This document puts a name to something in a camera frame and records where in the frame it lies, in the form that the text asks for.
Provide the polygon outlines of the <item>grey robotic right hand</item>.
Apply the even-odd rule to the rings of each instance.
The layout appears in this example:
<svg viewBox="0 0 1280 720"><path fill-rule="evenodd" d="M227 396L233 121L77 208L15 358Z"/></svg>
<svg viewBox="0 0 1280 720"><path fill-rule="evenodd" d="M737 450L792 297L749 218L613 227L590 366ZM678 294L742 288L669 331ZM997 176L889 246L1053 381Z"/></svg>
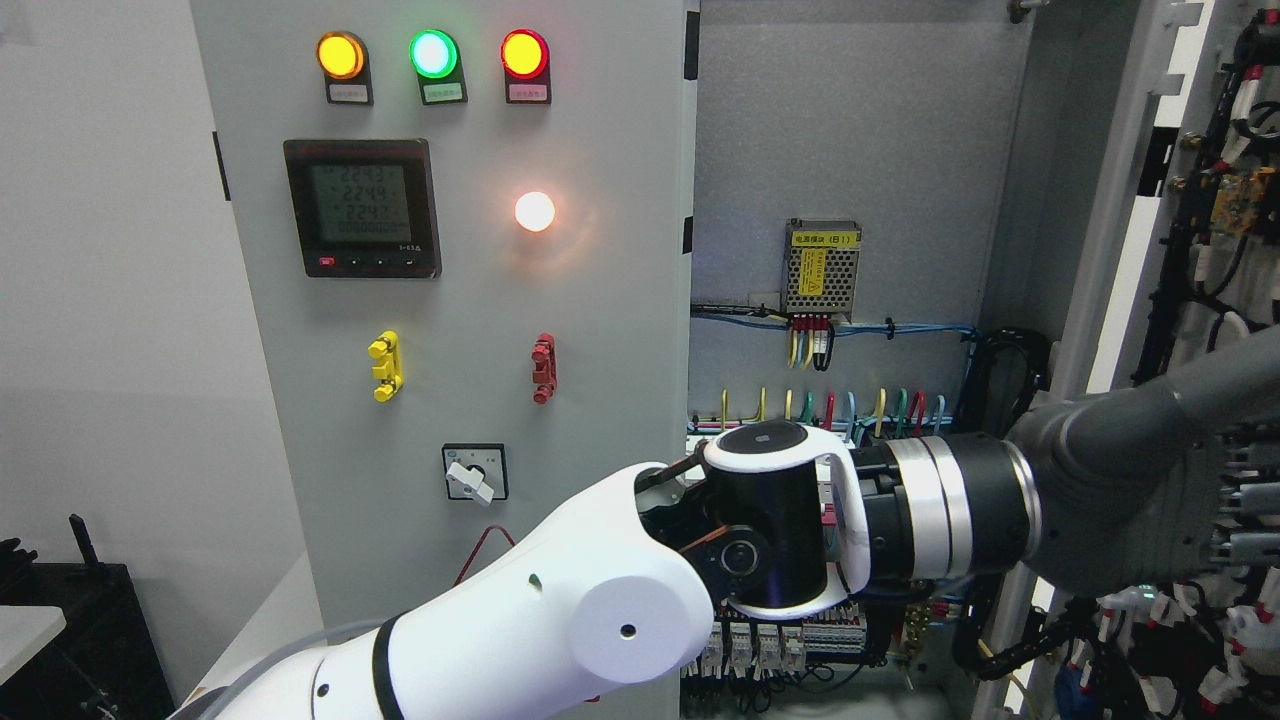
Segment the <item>grey robotic right hand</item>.
<svg viewBox="0 0 1280 720"><path fill-rule="evenodd" d="M1268 328L1135 388L1032 409L1009 433L1041 505L1025 565L1083 597L1210 570L1219 434L1276 418L1277 382Z"/></svg>

